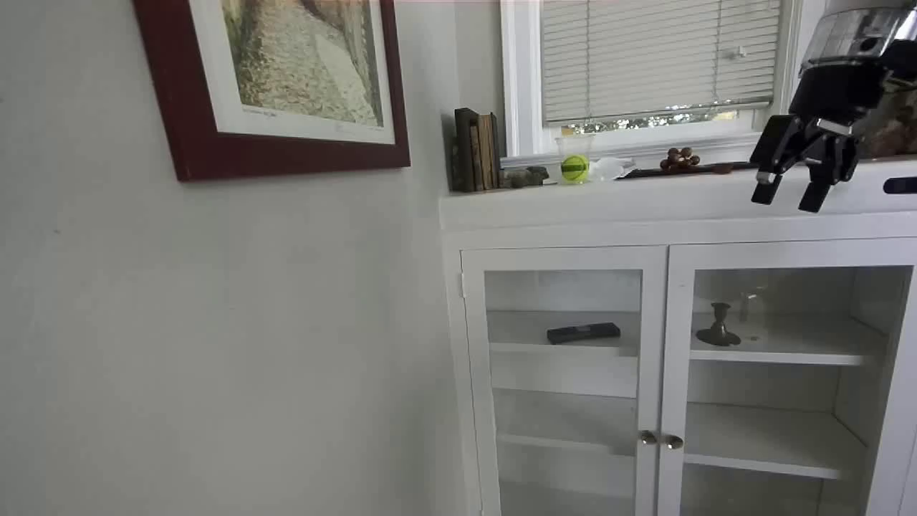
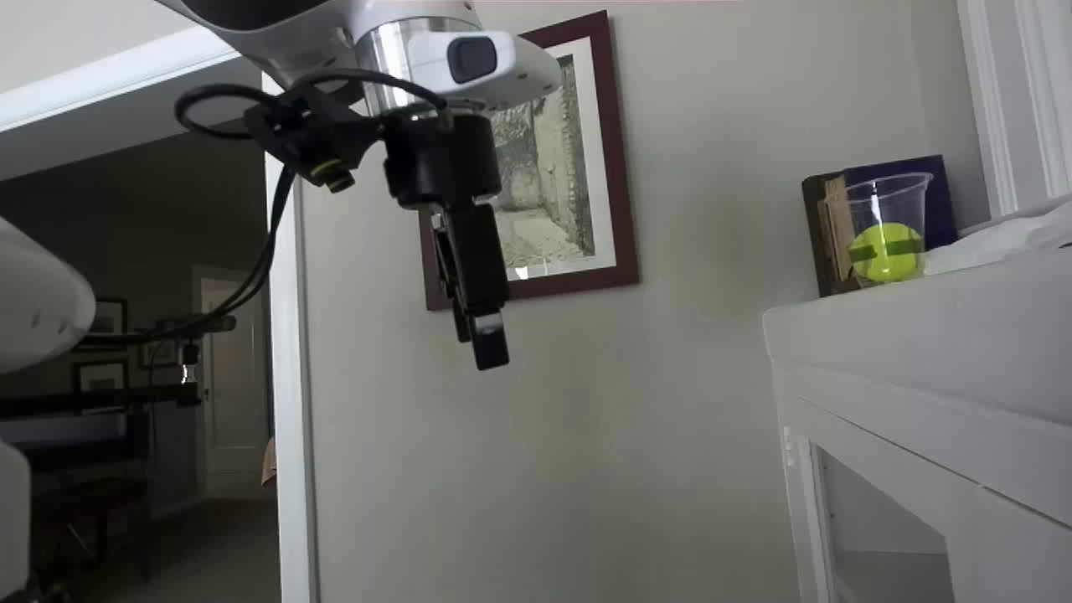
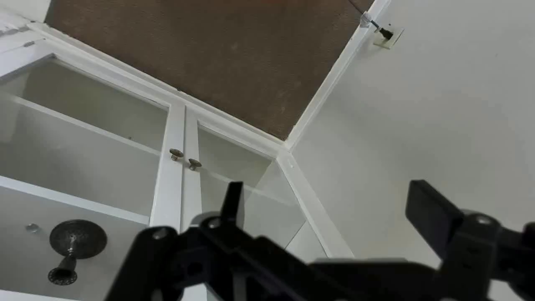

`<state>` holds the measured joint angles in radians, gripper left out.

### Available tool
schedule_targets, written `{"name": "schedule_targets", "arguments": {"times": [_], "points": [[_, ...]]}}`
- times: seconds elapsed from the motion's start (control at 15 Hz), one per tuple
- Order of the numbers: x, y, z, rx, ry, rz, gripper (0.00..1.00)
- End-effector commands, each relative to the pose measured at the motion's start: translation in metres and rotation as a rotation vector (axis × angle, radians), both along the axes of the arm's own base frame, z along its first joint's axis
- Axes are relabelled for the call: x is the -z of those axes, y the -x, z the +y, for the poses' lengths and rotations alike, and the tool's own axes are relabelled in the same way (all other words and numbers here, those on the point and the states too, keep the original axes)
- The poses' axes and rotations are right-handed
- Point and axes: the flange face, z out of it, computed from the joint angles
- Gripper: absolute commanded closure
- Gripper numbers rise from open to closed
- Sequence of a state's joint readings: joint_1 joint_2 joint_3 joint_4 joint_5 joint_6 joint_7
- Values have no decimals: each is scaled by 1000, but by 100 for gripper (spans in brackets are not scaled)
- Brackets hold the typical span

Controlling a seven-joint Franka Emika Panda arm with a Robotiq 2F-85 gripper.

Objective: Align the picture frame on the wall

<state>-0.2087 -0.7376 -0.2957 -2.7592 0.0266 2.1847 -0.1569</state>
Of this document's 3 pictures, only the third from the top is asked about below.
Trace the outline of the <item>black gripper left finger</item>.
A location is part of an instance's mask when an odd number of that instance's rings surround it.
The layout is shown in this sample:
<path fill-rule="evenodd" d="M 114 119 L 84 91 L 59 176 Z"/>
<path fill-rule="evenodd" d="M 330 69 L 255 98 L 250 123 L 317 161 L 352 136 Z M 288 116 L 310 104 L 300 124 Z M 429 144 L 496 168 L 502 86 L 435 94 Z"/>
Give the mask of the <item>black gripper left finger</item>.
<path fill-rule="evenodd" d="M 240 228 L 243 195 L 245 185 L 231 183 L 221 211 L 200 215 L 185 233 L 171 226 L 139 233 L 106 301 L 185 301 L 198 285 L 220 301 L 310 301 L 310 268 Z"/>

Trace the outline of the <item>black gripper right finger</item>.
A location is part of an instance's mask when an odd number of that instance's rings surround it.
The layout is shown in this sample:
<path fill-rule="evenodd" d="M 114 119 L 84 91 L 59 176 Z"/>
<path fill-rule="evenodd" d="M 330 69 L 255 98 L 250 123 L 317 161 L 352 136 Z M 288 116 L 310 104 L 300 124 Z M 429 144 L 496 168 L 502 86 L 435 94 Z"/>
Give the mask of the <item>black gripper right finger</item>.
<path fill-rule="evenodd" d="M 494 282 L 535 301 L 535 223 L 509 230 L 489 215 L 462 211 L 422 180 L 410 183 L 405 216 L 442 260 L 435 301 L 491 301 Z"/>

